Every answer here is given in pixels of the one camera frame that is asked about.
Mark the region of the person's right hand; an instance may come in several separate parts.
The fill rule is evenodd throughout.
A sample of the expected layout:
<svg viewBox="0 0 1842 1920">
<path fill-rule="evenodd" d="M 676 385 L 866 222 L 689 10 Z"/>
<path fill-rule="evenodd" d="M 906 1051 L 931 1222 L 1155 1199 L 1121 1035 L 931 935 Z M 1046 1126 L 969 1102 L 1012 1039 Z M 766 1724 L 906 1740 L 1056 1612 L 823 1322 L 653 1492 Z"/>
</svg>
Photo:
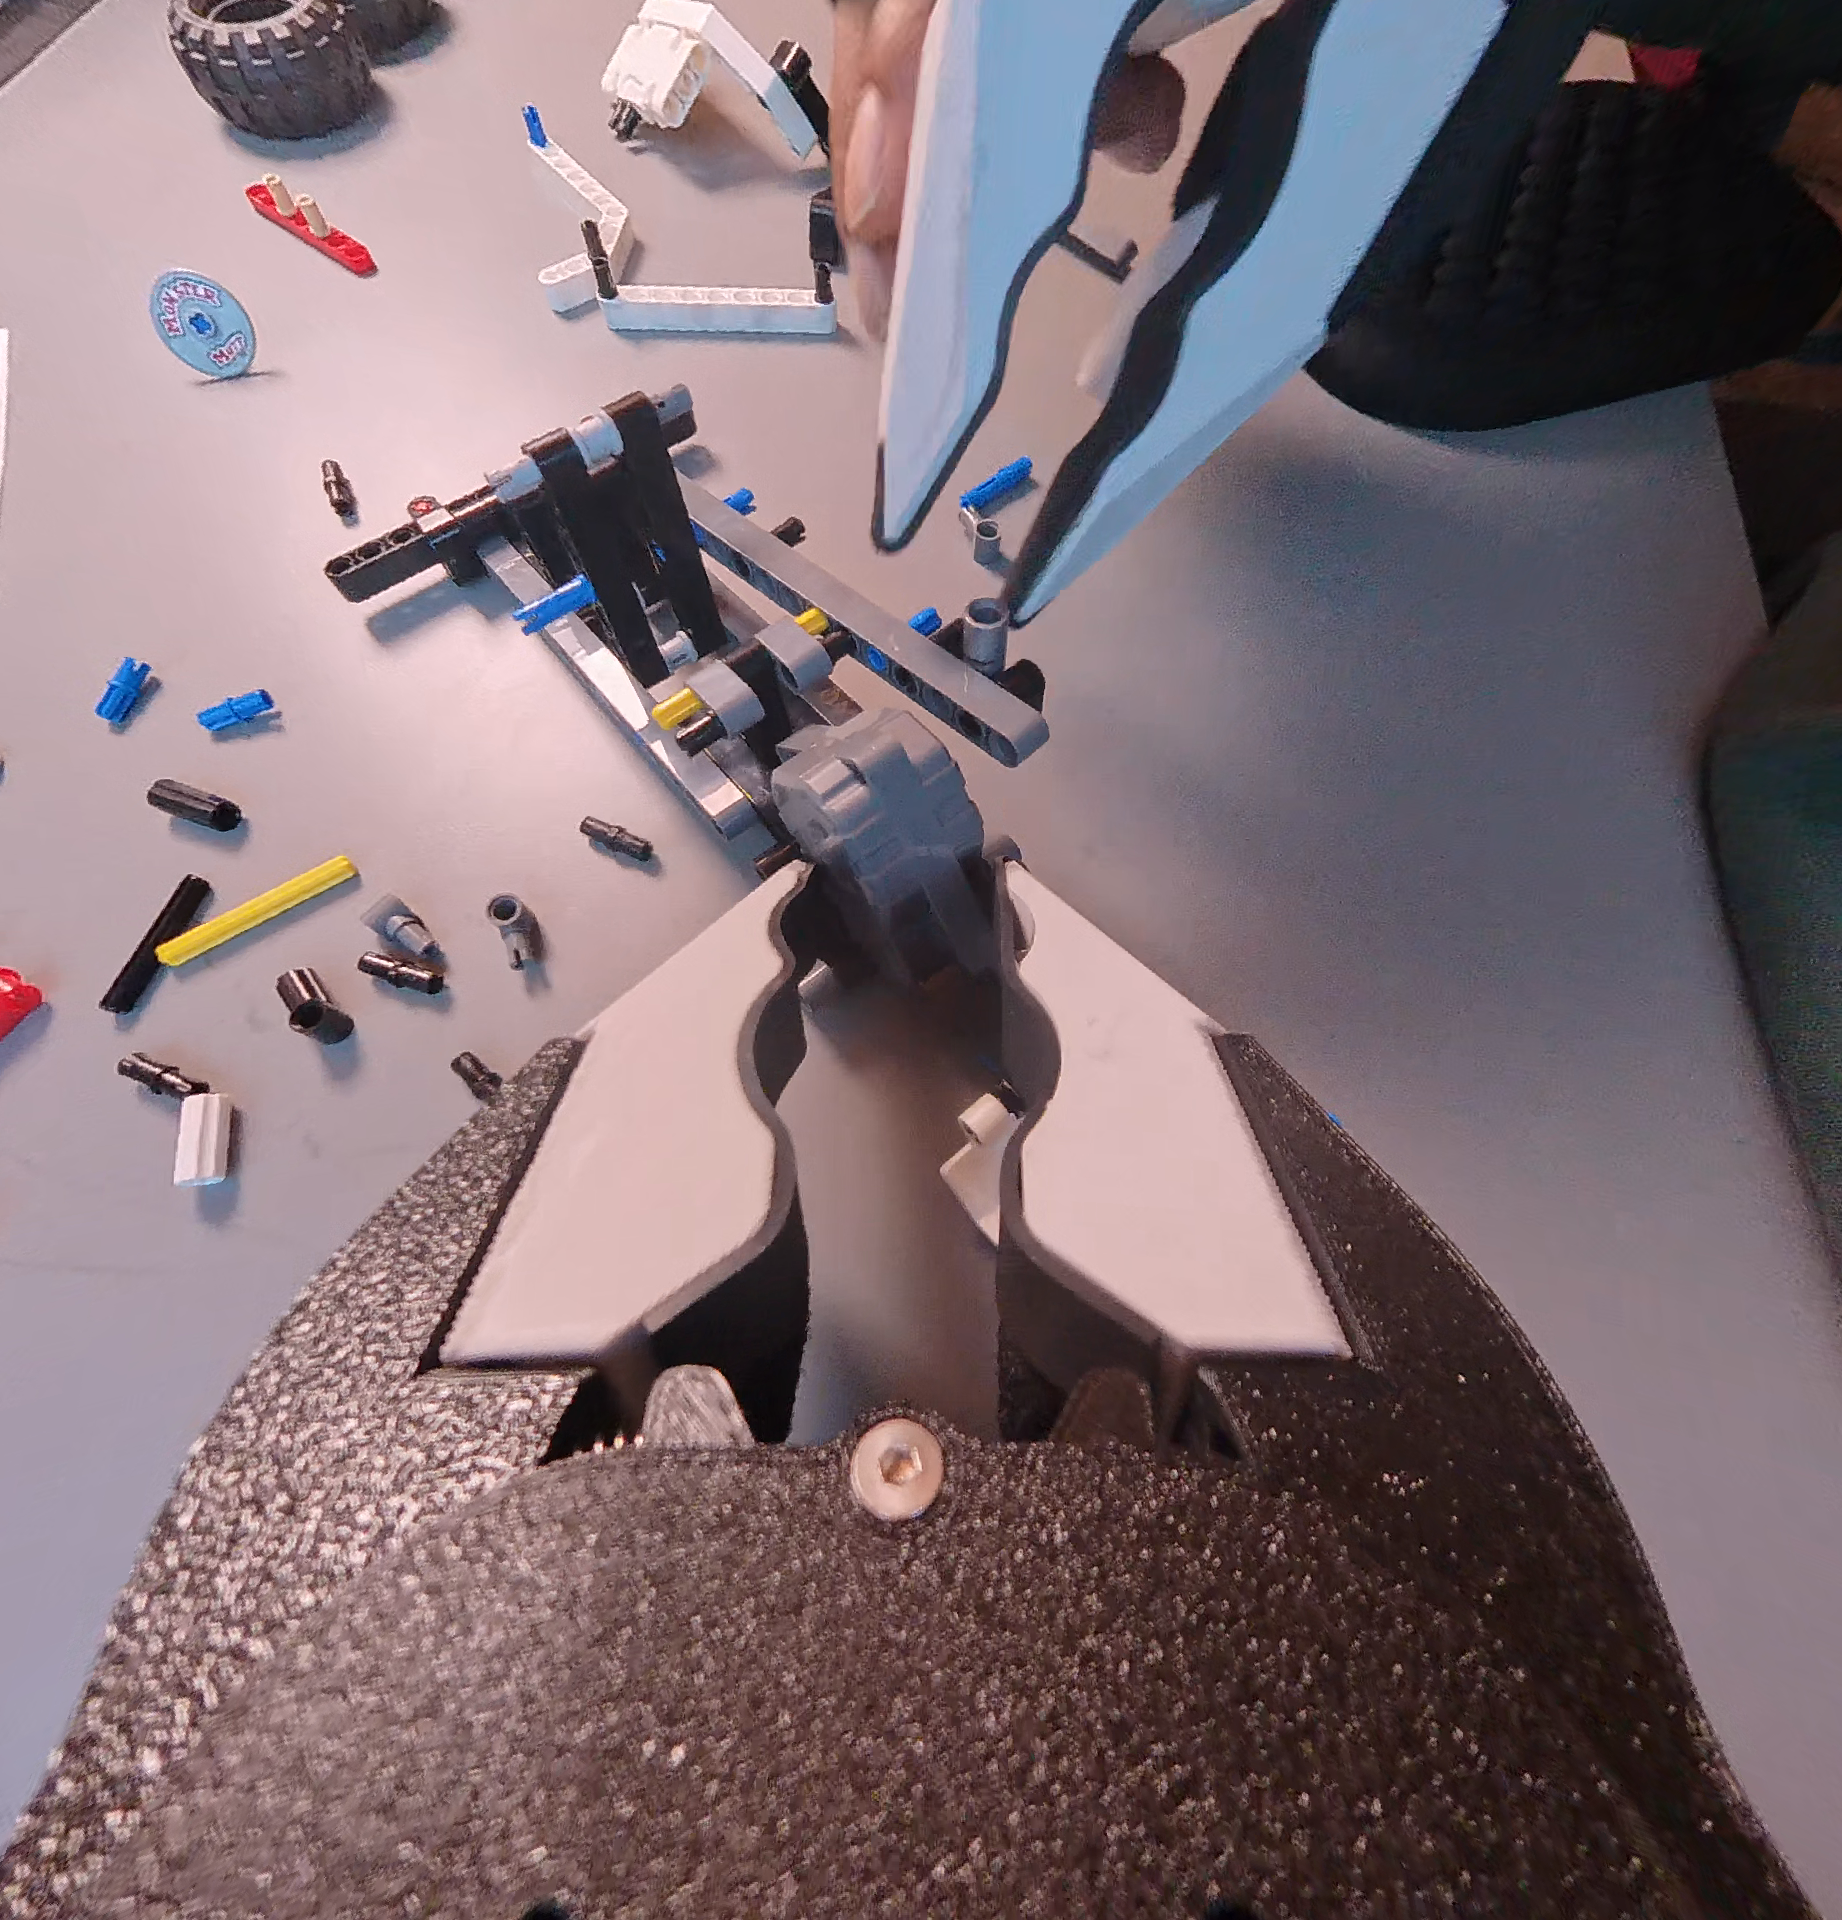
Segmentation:
<svg viewBox="0 0 1842 1920">
<path fill-rule="evenodd" d="M 861 327 L 886 339 L 915 92 L 933 3 L 833 7 L 831 156 Z"/>
</svg>

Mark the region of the round blue printed disc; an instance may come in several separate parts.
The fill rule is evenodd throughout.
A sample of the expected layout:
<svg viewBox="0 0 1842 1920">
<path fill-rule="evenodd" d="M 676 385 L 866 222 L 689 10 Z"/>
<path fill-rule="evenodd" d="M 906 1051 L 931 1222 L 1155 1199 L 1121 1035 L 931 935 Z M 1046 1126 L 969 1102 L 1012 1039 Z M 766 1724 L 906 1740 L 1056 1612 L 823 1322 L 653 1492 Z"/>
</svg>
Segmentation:
<svg viewBox="0 0 1842 1920">
<path fill-rule="evenodd" d="M 257 333 L 244 305 L 214 279 L 169 270 L 151 290 L 151 318 L 166 347 L 207 379 L 248 376 Z"/>
</svg>

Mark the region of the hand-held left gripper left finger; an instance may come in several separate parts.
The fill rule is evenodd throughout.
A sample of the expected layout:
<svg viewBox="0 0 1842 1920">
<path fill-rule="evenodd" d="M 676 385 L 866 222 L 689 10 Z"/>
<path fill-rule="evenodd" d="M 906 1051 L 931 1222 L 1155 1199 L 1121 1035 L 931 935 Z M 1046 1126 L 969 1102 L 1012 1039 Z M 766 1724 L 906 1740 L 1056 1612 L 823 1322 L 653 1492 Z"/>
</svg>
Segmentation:
<svg viewBox="0 0 1842 1920">
<path fill-rule="evenodd" d="M 598 1367 L 639 1423 L 672 1366 L 718 1369 L 781 1442 L 810 1325 L 777 1105 L 801 1065 L 787 869 L 598 1015 L 440 1337 L 453 1369 Z"/>
</svg>

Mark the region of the white bent toy brick beam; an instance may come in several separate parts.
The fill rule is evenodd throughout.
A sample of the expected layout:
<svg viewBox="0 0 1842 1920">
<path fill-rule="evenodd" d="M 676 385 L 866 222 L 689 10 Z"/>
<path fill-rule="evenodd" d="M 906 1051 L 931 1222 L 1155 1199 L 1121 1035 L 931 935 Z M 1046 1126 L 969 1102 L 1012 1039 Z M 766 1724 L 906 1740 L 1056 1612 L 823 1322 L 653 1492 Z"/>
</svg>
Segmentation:
<svg viewBox="0 0 1842 1920">
<path fill-rule="evenodd" d="M 525 106 L 522 117 L 530 153 L 546 170 L 546 176 L 554 183 L 554 193 L 573 209 L 577 222 L 591 222 L 598 227 L 598 240 L 609 255 L 611 272 L 623 279 L 636 250 L 630 211 L 550 139 L 539 109 Z M 598 302 L 598 281 L 584 250 L 583 227 L 577 230 L 575 239 L 579 243 L 577 254 L 539 272 L 544 298 L 559 318 L 570 318 Z"/>
</svg>

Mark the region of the grey desk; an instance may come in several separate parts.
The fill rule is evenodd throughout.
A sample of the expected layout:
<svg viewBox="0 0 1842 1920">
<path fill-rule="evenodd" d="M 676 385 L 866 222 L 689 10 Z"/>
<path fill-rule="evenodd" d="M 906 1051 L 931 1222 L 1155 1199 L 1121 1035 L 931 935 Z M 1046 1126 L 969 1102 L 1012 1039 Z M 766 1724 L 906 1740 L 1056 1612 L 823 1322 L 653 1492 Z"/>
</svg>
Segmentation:
<svg viewBox="0 0 1842 1920">
<path fill-rule="evenodd" d="M 951 612 L 951 517 L 866 540 L 877 357 L 622 343 L 535 272 L 573 224 L 522 107 L 635 209 L 653 279 L 787 283 L 810 190 L 732 88 L 618 149 L 622 4 L 453 4 L 378 117 L 241 142 L 160 4 L 103 4 L 0 92 L 0 965 L 45 1009 L 0 1049 L 0 1847 L 197 1432 L 302 1284 L 515 1075 L 742 898 L 743 861 L 521 637 L 500 588 L 373 609 L 324 561 L 627 388 L 689 382 L 698 459 L 883 606 Z M 378 259 L 261 219 L 278 175 Z M 221 283 L 248 376 L 185 367 L 152 283 Z M 1035 875 L 1261 1038 L 1500 1291 L 1591 1432 L 1725 1750 L 1842 1916 L 1842 1291 L 1798 1188 L 1708 888 L 1697 736 L 1760 634 L 1700 390 L 1477 442 L 1288 386 L 1026 634 L 1051 745 L 966 756 Z M 152 681 L 124 729 L 95 704 Z M 194 714 L 264 689 L 271 720 Z M 155 781 L 230 798 L 214 834 Z M 652 840 L 598 852 L 586 817 Z M 183 877 L 197 924 L 347 855 L 357 880 L 98 1009 Z M 515 972 L 486 900 L 544 930 Z M 403 898 L 435 996 L 357 973 Z M 356 1034 L 288 1025 L 313 970 Z M 230 1180 L 173 1188 L 181 1100 L 236 1110 Z"/>
</svg>

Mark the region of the white straight toy brick beam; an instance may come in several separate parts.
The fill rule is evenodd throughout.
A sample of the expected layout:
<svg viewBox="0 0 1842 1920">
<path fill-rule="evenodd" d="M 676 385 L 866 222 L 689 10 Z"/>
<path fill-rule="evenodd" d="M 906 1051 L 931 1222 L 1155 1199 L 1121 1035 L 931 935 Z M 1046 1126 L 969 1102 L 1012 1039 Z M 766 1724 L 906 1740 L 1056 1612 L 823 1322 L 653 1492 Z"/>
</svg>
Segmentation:
<svg viewBox="0 0 1842 1920">
<path fill-rule="evenodd" d="M 613 285 L 600 313 L 618 335 L 780 335 L 828 339 L 837 333 L 833 288 L 818 285 Z"/>
</svg>

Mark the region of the toy brick vehicle chassis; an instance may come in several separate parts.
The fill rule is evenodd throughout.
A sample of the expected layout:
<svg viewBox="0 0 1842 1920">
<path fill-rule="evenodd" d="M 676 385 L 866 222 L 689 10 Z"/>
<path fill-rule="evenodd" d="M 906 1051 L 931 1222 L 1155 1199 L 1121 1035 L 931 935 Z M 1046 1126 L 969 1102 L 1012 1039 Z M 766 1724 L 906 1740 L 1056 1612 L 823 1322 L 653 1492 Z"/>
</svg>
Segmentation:
<svg viewBox="0 0 1842 1920">
<path fill-rule="evenodd" d="M 951 749 L 841 686 L 855 661 L 1000 765 L 1046 739 L 1041 671 L 1007 661 L 1008 613 L 973 601 L 915 629 L 801 555 L 800 521 L 755 523 L 684 478 L 695 400 L 632 392 L 530 442 L 473 494 L 420 499 L 403 525 L 325 565 L 349 603 L 443 570 L 496 581 L 526 634 L 635 736 L 769 877 L 824 873 L 831 914 L 902 986 L 981 973 L 984 828 Z"/>
</svg>

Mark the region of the yellow toy brick axle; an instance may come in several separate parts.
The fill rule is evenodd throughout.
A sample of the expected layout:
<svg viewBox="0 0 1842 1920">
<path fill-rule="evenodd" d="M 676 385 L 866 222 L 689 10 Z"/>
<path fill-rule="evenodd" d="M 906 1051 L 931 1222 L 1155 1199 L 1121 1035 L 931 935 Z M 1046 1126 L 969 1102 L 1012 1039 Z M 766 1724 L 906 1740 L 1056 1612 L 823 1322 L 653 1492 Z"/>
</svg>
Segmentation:
<svg viewBox="0 0 1842 1920">
<path fill-rule="evenodd" d="M 160 942 L 155 948 L 155 958 L 166 970 L 186 967 L 353 880 L 357 880 L 357 866 L 352 857 L 327 857 L 297 877 L 289 877 L 260 896 Z"/>
</svg>

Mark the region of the white toy brick part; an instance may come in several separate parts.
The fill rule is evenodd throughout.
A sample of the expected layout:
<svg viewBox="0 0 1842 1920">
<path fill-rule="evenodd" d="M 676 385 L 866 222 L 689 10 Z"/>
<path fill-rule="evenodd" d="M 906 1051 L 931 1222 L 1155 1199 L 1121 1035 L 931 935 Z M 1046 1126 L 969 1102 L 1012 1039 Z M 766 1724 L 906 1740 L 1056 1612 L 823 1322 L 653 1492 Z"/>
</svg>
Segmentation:
<svg viewBox="0 0 1842 1920">
<path fill-rule="evenodd" d="M 685 125 L 718 65 L 766 109 L 794 160 L 828 150 L 828 107 L 807 50 L 781 40 L 762 56 L 725 14 L 698 3 L 644 3 L 623 31 L 601 75 L 618 139 Z"/>
</svg>

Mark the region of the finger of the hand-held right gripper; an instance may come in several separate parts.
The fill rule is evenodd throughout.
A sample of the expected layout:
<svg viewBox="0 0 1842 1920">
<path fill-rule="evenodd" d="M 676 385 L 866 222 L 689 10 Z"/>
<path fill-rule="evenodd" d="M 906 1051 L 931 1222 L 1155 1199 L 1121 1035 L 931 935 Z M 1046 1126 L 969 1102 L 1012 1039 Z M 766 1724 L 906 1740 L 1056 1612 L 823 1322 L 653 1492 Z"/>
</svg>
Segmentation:
<svg viewBox="0 0 1842 1920">
<path fill-rule="evenodd" d="M 1494 43 L 1494 3 L 1283 4 L 1209 115 L 1212 175 L 1174 215 L 1219 213 L 1223 279 L 1196 312 L 1220 397 L 1172 397 L 1183 321 L 1140 324 L 1111 397 L 1041 499 L 1007 601 L 1016 625 L 1127 538 L 1301 371 L 1354 268 Z"/>
<path fill-rule="evenodd" d="M 872 537 L 929 517 L 992 409 L 1014 312 L 1076 215 L 1104 78 L 1155 3 L 947 3 L 918 71 Z"/>
</svg>

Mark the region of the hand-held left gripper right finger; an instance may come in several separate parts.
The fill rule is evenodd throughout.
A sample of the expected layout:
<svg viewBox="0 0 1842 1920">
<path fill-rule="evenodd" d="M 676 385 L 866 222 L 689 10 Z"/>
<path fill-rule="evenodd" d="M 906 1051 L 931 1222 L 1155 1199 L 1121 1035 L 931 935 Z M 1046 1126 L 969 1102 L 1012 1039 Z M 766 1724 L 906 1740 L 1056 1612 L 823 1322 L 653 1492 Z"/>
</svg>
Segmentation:
<svg viewBox="0 0 1842 1920">
<path fill-rule="evenodd" d="M 1354 1354 L 1328 1259 L 1228 1071 L 1220 1026 L 1026 869 L 994 869 L 1005 1077 L 1000 1421 L 1049 1432 L 1095 1369 L 1172 1432 L 1211 1361 Z"/>
</svg>

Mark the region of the black toy brick axle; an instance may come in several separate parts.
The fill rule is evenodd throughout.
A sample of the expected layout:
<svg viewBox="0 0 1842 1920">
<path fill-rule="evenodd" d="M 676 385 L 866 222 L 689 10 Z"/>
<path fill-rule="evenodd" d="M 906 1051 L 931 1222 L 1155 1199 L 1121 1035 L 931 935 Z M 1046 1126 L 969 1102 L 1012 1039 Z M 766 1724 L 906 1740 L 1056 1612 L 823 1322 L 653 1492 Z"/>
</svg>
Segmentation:
<svg viewBox="0 0 1842 1920">
<path fill-rule="evenodd" d="M 192 928 L 211 900 L 212 885 L 206 877 L 183 877 L 156 912 L 152 924 L 142 935 L 115 979 L 100 995 L 98 1009 L 114 1016 L 132 1015 L 156 976 L 162 973 L 159 949 Z"/>
</svg>

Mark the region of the person's green sweater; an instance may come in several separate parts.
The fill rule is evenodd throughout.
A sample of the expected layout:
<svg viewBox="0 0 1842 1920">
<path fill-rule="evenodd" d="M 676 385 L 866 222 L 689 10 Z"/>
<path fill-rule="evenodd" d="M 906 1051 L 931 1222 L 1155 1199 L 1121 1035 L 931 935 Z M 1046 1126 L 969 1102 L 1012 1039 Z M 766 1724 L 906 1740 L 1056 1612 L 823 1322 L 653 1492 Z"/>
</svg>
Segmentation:
<svg viewBox="0 0 1842 1920">
<path fill-rule="evenodd" d="M 1842 534 L 1796 574 L 1708 742 L 1721 892 L 1842 1272 Z"/>
</svg>

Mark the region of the red thin toy brick plate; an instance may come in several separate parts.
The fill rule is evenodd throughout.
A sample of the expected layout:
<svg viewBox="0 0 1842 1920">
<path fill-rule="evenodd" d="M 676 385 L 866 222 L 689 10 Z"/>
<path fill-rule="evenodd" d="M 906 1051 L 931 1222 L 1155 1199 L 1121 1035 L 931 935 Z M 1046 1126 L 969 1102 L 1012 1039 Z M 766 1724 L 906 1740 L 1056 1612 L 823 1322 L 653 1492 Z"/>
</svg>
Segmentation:
<svg viewBox="0 0 1842 1920">
<path fill-rule="evenodd" d="M 357 239 L 334 227 L 311 195 L 294 195 L 278 175 L 251 183 L 244 197 L 261 219 L 302 240 L 311 254 L 362 279 L 378 274 L 375 255 Z"/>
</svg>

